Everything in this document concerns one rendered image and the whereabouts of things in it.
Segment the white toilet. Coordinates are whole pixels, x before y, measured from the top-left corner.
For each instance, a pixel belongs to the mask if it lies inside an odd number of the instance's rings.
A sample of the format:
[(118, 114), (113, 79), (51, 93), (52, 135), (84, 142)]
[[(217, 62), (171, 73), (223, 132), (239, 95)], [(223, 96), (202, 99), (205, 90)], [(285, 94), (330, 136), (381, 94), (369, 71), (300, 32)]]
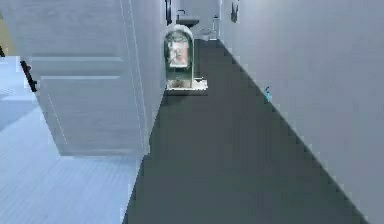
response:
[(215, 15), (212, 18), (212, 27), (203, 28), (200, 31), (201, 39), (204, 41), (218, 40), (220, 35), (219, 24), (220, 17), (218, 15)]

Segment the grey bathroom sink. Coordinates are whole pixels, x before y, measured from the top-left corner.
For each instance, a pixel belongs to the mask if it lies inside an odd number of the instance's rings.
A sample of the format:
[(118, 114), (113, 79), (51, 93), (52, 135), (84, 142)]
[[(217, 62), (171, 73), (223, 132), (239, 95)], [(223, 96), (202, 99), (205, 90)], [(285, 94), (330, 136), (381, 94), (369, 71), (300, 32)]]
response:
[(176, 15), (176, 23), (179, 25), (184, 25), (188, 28), (192, 28), (200, 22), (198, 16), (190, 16), (186, 14), (185, 10), (178, 10)]

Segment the white panelled room door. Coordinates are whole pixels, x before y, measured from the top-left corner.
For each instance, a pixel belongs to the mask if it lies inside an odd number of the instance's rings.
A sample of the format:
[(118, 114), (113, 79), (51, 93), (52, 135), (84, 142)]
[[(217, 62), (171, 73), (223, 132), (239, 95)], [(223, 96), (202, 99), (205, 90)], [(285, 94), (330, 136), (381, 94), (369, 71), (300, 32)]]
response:
[(144, 111), (131, 0), (0, 0), (63, 156), (133, 156)]

